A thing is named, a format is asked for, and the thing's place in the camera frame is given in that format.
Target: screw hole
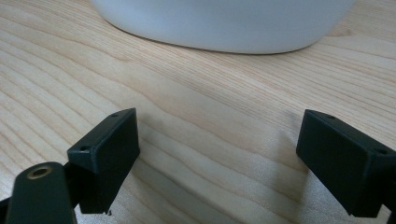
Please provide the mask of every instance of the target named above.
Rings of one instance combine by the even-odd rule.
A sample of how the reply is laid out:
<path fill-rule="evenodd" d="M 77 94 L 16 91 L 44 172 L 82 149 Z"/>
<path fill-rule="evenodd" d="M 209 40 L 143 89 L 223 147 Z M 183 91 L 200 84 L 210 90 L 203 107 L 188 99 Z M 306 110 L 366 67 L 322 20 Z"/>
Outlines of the screw hole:
<path fill-rule="evenodd" d="M 382 148 L 375 148 L 375 151 L 383 155 L 388 154 L 388 152 Z"/>
<path fill-rule="evenodd" d="M 81 147 L 79 150 L 80 150 L 80 151 L 87 151 L 88 149 L 90 149 L 89 146 L 83 146 L 83 147 Z"/>
<path fill-rule="evenodd" d="M 29 172 L 27 177 L 29 179 L 38 179 L 43 176 L 48 175 L 52 171 L 52 168 L 50 166 L 40 166 L 35 168 L 33 171 Z"/>

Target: black plastic part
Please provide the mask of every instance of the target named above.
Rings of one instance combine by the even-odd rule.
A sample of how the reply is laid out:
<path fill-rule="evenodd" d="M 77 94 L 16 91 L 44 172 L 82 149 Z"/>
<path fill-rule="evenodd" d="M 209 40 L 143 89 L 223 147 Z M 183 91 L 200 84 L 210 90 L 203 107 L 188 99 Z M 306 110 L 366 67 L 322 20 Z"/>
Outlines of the black plastic part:
<path fill-rule="evenodd" d="M 61 164 L 41 163 L 17 176 L 6 223 L 76 223 Z"/>
<path fill-rule="evenodd" d="M 0 202 L 0 224 L 6 223 L 6 215 L 10 198 L 6 198 Z"/>
<path fill-rule="evenodd" d="M 80 169 L 82 213 L 107 213 L 139 153 L 135 109 L 108 116 L 67 151 Z"/>
<path fill-rule="evenodd" d="M 355 217 L 376 217 L 393 190 L 396 153 L 333 116 L 305 111 L 297 154 Z"/>

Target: white bowl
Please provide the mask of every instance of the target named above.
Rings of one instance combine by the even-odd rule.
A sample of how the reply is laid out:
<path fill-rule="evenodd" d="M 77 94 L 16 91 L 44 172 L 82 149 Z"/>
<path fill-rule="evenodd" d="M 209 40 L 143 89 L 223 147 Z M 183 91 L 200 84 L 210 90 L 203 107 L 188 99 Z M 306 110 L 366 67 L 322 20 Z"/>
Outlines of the white bowl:
<path fill-rule="evenodd" d="M 279 53 L 309 46 L 354 0 L 91 0 L 134 35 L 198 49 Z"/>

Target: wooden table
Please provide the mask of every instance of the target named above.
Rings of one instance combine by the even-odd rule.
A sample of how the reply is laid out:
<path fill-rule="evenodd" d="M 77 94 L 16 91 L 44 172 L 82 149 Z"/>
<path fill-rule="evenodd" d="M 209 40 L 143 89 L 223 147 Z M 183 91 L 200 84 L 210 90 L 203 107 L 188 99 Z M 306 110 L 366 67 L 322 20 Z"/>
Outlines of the wooden table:
<path fill-rule="evenodd" d="M 396 149 L 396 2 L 358 0 L 277 55 L 126 34 L 87 0 L 0 0 L 0 198 L 15 176 L 136 107 L 141 155 L 112 216 L 79 223 L 385 223 L 349 217 L 297 158 L 306 108 Z"/>

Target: wood grain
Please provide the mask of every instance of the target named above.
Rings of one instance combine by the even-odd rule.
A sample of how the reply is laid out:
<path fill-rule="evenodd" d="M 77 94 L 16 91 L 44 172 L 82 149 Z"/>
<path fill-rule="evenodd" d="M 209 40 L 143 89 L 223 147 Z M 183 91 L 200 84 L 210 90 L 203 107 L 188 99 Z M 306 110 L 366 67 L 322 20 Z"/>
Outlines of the wood grain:
<path fill-rule="evenodd" d="M 396 148 L 396 3 L 357 0 L 277 55 L 126 34 L 87 0 L 0 0 L 0 197 L 106 115 L 136 107 L 142 153 L 112 216 L 79 223 L 385 223 L 349 217 L 297 158 L 306 108 Z"/>

